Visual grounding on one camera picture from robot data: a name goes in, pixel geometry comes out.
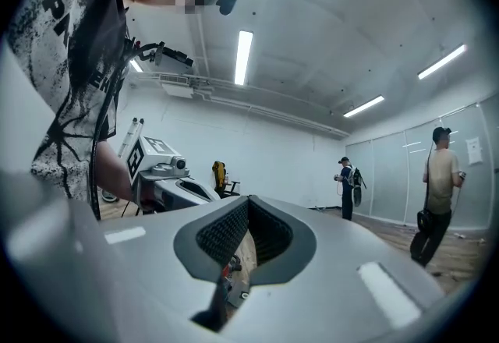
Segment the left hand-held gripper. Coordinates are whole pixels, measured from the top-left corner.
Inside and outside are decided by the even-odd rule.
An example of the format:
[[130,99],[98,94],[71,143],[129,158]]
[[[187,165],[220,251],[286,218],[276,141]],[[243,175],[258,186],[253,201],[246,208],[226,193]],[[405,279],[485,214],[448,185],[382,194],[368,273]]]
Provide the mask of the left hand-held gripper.
[[138,136],[126,159],[133,201],[145,214],[220,200],[208,185],[187,178],[186,160],[163,140]]

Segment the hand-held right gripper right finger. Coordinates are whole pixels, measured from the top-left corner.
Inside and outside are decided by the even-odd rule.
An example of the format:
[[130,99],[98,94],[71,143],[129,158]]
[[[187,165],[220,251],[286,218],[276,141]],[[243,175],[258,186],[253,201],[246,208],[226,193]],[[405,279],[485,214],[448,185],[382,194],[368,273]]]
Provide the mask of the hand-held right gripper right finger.
[[249,226],[260,262],[226,341],[383,341],[444,298],[421,266],[357,223],[251,196]]

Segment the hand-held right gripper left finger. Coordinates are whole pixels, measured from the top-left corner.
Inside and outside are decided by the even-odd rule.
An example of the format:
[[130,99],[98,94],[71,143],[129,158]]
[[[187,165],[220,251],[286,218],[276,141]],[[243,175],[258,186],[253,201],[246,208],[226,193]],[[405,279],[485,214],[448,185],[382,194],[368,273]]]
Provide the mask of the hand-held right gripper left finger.
[[207,306],[174,310],[124,260],[90,208],[32,175],[1,175],[1,255],[13,280],[13,309],[36,310],[39,328],[21,341],[246,342],[246,326],[230,335],[222,321],[221,270],[209,256]]

